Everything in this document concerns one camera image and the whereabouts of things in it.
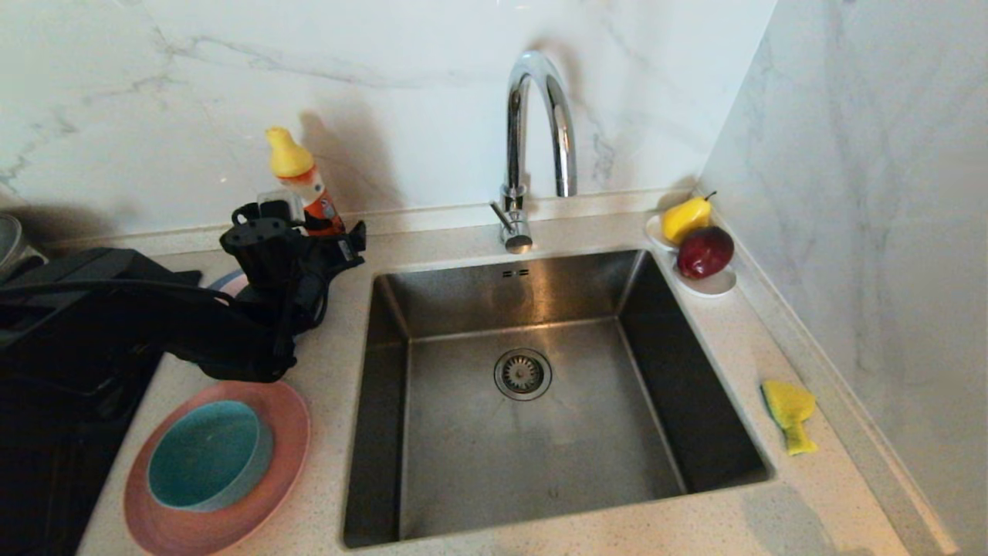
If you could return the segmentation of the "teal bowl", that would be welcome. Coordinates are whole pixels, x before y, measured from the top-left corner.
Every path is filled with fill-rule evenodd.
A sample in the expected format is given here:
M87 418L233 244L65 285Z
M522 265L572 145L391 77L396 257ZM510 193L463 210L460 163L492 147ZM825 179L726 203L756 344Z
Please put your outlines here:
M233 506L267 474L274 432L244 402L208 402L171 425L147 465L156 503L188 513Z

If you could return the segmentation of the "dark red apple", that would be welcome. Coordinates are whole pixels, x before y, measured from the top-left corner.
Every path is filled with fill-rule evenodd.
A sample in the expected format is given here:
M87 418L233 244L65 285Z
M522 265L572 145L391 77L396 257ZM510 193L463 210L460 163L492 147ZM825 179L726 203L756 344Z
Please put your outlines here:
M690 232L678 249L678 273L691 280L717 274L731 263L735 252L733 237L719 226L703 226Z

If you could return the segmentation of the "stainless steel sink basin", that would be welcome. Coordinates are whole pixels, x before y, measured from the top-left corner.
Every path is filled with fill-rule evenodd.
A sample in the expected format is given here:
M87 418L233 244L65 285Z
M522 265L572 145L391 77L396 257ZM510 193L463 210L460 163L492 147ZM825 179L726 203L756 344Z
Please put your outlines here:
M494 382L518 348L553 366L533 401ZM359 394L350 549L772 475L646 250L375 276Z

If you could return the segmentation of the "chrome gooseneck faucet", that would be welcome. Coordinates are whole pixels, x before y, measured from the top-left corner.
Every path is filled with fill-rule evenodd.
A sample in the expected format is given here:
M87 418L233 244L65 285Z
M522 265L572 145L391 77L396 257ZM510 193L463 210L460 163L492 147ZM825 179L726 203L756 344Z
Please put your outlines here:
M530 86L536 86L546 106L553 140L555 193L559 198L570 198L578 193L577 138L563 78L546 53L527 50L519 56L509 74L506 172L500 201L490 204L501 224L501 242L505 250L515 256L528 253L534 244L528 214L523 210L528 186L523 183L522 176L523 142L526 139L524 120Z

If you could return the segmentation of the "pink plate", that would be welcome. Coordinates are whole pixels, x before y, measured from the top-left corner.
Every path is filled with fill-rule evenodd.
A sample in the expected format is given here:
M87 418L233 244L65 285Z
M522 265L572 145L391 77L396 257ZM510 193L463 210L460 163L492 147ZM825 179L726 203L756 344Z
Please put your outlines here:
M212 513L188 513L156 503L148 489L147 465L171 425L208 402L244 402L274 432L269 470L246 497ZM306 463L310 412L301 395L285 383L219 382L173 409L145 440L131 466L123 494L124 520L131 537L154 556L207 556L223 552L254 534L282 506Z

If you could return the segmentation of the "black induction cooktop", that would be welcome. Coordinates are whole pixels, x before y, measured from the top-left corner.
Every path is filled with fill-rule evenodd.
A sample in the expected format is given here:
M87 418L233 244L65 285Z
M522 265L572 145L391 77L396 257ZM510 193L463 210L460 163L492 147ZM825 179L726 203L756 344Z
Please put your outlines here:
M73 556L161 353L113 351L94 395L0 380L0 556Z

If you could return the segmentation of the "yellow pear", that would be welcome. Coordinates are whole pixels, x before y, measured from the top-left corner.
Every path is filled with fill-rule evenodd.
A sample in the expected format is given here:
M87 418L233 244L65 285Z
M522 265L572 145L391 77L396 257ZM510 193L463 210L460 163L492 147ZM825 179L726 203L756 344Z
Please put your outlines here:
M689 233L705 228L712 218L710 199L716 194L692 197L684 203L674 205L662 215L661 232L664 239L674 246L684 242Z

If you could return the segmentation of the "steel cooking pot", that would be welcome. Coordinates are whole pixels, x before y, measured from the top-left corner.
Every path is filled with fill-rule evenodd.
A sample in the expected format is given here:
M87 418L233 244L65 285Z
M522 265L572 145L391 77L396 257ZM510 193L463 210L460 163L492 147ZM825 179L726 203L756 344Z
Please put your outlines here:
M0 280L48 262L49 258L29 242L21 222L0 212Z

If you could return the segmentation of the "round metal drain strainer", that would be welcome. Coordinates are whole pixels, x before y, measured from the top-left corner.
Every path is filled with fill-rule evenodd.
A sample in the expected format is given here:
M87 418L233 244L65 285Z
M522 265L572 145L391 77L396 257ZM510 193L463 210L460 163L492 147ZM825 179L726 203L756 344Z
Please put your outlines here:
M518 348L498 359L493 377L498 390L509 400L528 402L546 394L553 384L553 366L543 353Z

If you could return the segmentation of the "yellow green sponge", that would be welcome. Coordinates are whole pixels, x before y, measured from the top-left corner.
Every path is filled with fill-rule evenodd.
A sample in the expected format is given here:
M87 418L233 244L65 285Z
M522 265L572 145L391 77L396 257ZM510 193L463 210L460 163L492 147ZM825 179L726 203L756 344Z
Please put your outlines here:
M787 453L795 456L818 451L817 444L809 439L804 427L817 407L815 395L804 387L776 380L763 382L761 392L786 440Z

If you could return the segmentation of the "small white fruit dish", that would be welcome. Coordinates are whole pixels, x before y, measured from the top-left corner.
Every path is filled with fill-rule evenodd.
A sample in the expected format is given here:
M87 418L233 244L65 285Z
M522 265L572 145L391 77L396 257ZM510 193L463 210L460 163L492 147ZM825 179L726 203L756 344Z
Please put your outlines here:
M719 273L703 279L692 280L685 278L685 276L678 271L678 267L676 265L678 247L674 246L673 243L668 242L668 240L662 235L662 215L652 215L648 219L645 224L645 235L647 239L654 244L654 246L657 246L660 250L665 251L666 256L663 256L663 258L671 265L672 274L678 285L680 285L685 291L690 292L692 295L707 299L720 298L725 296L736 286L737 275L735 270L732 268L732 264L728 264L727 267L722 269Z

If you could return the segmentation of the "orange white dish soap bottle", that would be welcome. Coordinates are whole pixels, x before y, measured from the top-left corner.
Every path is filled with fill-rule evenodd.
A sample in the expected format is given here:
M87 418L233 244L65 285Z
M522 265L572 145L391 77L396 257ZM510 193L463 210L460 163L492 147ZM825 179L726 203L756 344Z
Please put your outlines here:
M269 169L283 187L296 195L306 213L310 235L343 235L346 225L311 153L284 127L269 127Z

